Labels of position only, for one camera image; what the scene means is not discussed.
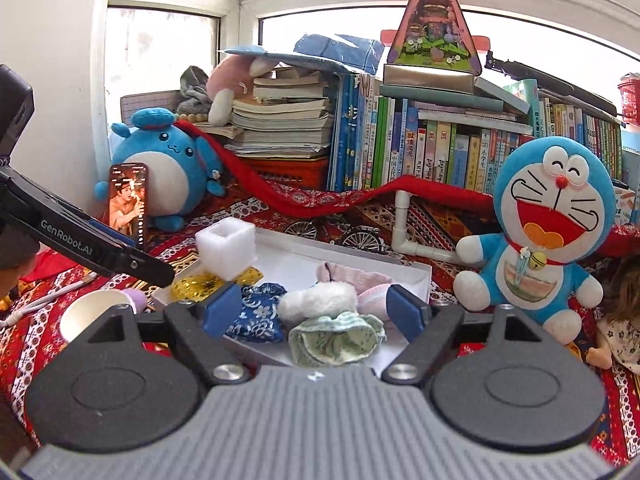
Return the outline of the person's left hand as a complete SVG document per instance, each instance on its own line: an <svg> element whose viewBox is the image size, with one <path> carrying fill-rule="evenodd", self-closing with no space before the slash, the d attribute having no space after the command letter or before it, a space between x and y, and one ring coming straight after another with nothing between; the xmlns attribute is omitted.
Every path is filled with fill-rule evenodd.
<svg viewBox="0 0 640 480"><path fill-rule="evenodd" d="M18 280L34 268L40 243L31 235L7 224L1 230L1 297L9 295Z"/></svg>

